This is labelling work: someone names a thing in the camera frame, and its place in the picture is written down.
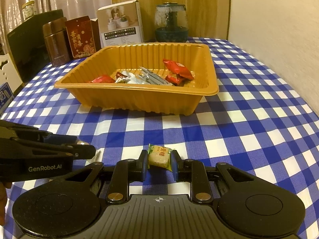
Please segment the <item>person left hand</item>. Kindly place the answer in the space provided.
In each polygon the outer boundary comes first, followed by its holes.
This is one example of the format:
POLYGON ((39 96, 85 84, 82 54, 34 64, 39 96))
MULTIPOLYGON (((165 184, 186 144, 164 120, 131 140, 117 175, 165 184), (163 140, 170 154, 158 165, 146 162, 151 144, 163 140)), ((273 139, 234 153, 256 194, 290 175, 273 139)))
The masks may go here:
POLYGON ((0 182, 0 225, 5 225, 5 206, 7 205, 7 189, 11 189, 11 182, 0 182))

